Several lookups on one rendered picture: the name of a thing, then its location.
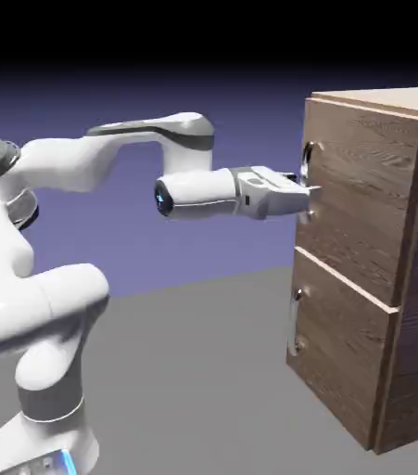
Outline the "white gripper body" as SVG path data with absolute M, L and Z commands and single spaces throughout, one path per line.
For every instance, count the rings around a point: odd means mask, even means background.
M 251 207 L 258 219 L 297 214 L 309 208 L 310 192 L 266 166 L 252 166 L 251 172 L 261 181 L 251 191 Z

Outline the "wooden cabinet door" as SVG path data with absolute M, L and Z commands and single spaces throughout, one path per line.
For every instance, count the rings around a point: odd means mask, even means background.
M 322 190 L 297 245 L 399 305 L 418 199 L 418 110 L 314 94 L 303 143 L 308 182 Z
M 374 439 L 399 308 L 310 252 L 294 251 L 291 292 L 302 289 L 297 356 L 286 362 L 365 449 Z

